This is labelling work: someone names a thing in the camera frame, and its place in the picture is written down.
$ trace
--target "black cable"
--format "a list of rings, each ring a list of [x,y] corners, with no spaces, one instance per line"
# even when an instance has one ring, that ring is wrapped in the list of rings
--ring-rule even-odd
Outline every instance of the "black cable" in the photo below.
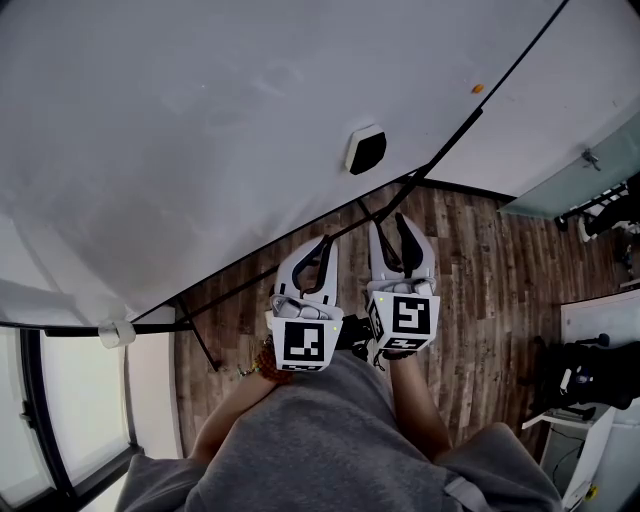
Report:
[[[565,453],[560,460],[558,461],[558,463],[556,464],[556,467],[553,468],[553,473],[551,473],[551,480],[553,481],[553,485],[556,485],[556,471],[558,470],[558,467],[560,466],[560,464],[569,456],[571,455],[573,452],[577,452],[578,450],[581,450],[582,447],[584,446],[584,441],[582,441],[582,444],[580,444],[580,446],[576,446],[573,450]]]
[[[554,11],[554,13],[551,15],[551,17],[547,20],[547,22],[540,29],[540,32],[538,32],[536,34],[536,37],[534,37],[532,39],[532,41],[529,43],[529,46],[527,46],[524,49],[524,51],[520,54],[520,57],[518,57],[518,59],[513,63],[513,66],[511,66],[509,68],[509,70],[504,74],[504,76],[495,85],[495,87],[493,89],[491,89],[491,92],[489,92],[489,94],[487,94],[486,98],[482,101],[482,103],[480,103],[480,107],[479,108],[484,107],[485,103],[487,103],[487,101],[489,101],[489,98],[491,98],[491,96],[493,96],[495,94],[495,92],[500,88],[500,86],[505,82],[505,80],[507,78],[509,78],[509,75],[511,73],[513,73],[513,70],[516,69],[518,67],[518,64],[520,64],[522,62],[522,60],[527,56],[527,54],[531,51],[531,48],[533,48],[535,46],[535,44],[538,42],[538,40],[542,37],[542,34],[544,34],[547,31],[547,29],[551,26],[551,24],[554,22],[554,20],[558,17],[558,15],[566,7],[567,3],[569,3],[569,0],[563,0],[563,2],[558,6],[558,8]]]
[[[562,437],[566,437],[567,439],[575,439],[576,441],[581,441],[584,443],[584,439],[580,438],[580,437],[571,437],[568,436],[567,434],[563,434],[562,432],[558,432],[555,428],[551,427],[551,429],[553,432],[555,432],[556,434],[561,435]]]

